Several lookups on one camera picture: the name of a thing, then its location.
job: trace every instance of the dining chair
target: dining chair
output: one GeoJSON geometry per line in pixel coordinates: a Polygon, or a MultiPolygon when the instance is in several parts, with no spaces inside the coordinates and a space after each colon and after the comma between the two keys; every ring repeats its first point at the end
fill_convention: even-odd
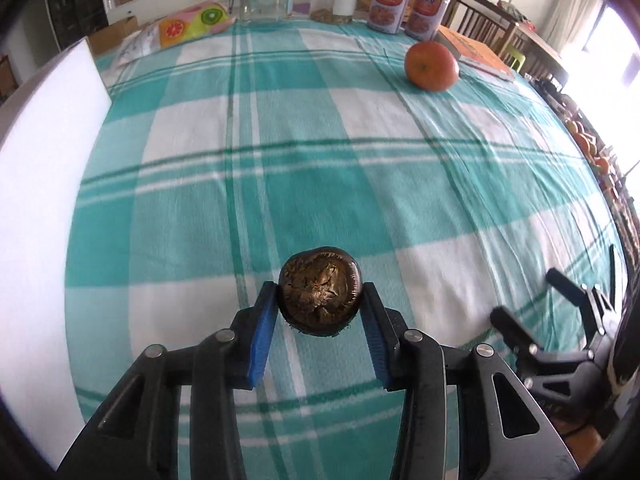
{"type": "Polygon", "coordinates": [[[502,56],[515,32],[515,19],[488,0],[455,0],[445,25],[487,44],[502,56]]]}
{"type": "Polygon", "coordinates": [[[527,57],[521,53],[517,48],[513,46],[513,43],[507,45],[505,51],[505,58],[507,65],[513,68],[516,72],[520,72],[524,66],[524,62],[527,57]]]}

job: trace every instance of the fruit pile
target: fruit pile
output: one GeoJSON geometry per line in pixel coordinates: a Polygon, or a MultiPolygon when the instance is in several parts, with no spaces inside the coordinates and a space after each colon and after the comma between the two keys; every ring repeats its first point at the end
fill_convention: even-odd
{"type": "Polygon", "coordinates": [[[609,159],[605,156],[598,156],[596,138],[585,131],[584,125],[580,121],[567,119],[564,122],[564,126],[569,130],[569,133],[574,138],[584,158],[587,159],[591,171],[593,171],[593,174],[600,184],[600,189],[605,195],[610,193],[611,197],[617,200],[619,198],[618,191],[616,190],[616,180],[618,176],[614,171],[611,171],[609,159]]]}

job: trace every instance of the green checkered tablecloth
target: green checkered tablecloth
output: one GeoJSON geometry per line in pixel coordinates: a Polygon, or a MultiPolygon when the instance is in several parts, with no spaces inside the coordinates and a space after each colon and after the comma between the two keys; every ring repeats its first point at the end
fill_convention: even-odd
{"type": "MultiPolygon", "coordinates": [[[[113,106],[66,267],[86,418],[147,345],[227,327],[291,254],[317,246],[352,254],[386,306],[442,344],[503,350],[488,314],[505,304],[546,348],[578,345],[577,310],[543,277],[555,266],[608,289],[620,242],[587,163],[520,78],[461,66],[447,92],[412,86],[412,43],[293,20],[236,24],[114,71],[100,61],[113,106]]],[[[375,380],[358,318],[334,338],[280,318],[264,382],[236,404],[250,480],[389,476],[402,393],[375,380]]],[[[452,392],[450,405],[455,434],[452,392]]],[[[448,457],[454,470],[455,438],[448,457]]]]}

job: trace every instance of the colorful bag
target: colorful bag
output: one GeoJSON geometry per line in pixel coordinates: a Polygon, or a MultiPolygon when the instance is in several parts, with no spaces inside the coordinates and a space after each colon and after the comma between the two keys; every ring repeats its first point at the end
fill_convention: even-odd
{"type": "Polygon", "coordinates": [[[227,30],[235,21],[226,7],[212,0],[176,12],[162,20],[151,23],[135,36],[130,36],[113,67],[127,64],[163,48],[196,40],[206,34],[217,34],[227,30]]]}

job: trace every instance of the blue gripper pad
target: blue gripper pad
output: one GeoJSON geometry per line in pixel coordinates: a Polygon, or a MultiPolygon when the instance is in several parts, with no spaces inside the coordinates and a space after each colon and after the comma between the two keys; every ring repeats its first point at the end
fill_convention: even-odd
{"type": "Polygon", "coordinates": [[[246,377],[247,383],[251,388],[255,388],[255,385],[264,375],[264,368],[267,365],[267,357],[273,337],[273,329],[278,317],[275,283],[264,283],[253,308],[257,308],[258,306],[260,306],[262,311],[256,323],[254,338],[251,341],[250,363],[246,377]]]}
{"type": "Polygon", "coordinates": [[[388,369],[386,345],[366,290],[364,290],[362,304],[360,306],[360,317],[362,318],[362,327],[367,337],[367,346],[369,346],[369,354],[371,355],[371,362],[376,373],[376,378],[382,382],[384,388],[388,388],[391,386],[391,374],[388,369]]]}

